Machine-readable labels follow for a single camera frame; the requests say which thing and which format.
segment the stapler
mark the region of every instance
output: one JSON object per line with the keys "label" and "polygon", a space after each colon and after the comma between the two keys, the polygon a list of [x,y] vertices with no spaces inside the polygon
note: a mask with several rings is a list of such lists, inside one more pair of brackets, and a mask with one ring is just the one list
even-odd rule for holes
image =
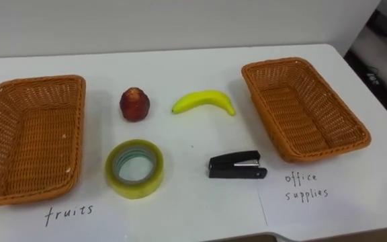
{"label": "stapler", "polygon": [[210,158],[209,178],[263,179],[267,169],[259,167],[258,151],[241,151]]}

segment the yellow banana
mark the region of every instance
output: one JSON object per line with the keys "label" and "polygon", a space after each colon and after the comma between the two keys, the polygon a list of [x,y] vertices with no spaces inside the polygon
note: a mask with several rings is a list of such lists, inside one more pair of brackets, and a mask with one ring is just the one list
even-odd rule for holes
{"label": "yellow banana", "polygon": [[235,110],[229,97],[225,93],[215,90],[196,91],[183,96],[174,104],[172,112],[180,114],[204,104],[213,104],[226,110],[229,115],[235,115]]}

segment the orange wicker basket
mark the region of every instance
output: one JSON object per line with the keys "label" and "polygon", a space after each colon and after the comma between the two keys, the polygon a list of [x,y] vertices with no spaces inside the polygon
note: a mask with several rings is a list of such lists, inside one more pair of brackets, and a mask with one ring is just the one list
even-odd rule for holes
{"label": "orange wicker basket", "polygon": [[370,144],[365,126],[306,60],[267,60],[241,72],[283,160],[317,161]]}
{"label": "orange wicker basket", "polygon": [[0,205],[55,198],[74,186],[84,106],[80,76],[0,84]]}

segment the red apple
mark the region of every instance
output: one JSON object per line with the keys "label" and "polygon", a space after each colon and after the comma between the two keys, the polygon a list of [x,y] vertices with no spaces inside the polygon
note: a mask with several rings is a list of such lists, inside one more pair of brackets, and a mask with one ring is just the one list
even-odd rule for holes
{"label": "red apple", "polygon": [[151,103],[140,88],[131,87],[122,94],[119,105],[125,119],[137,122],[146,118]]}

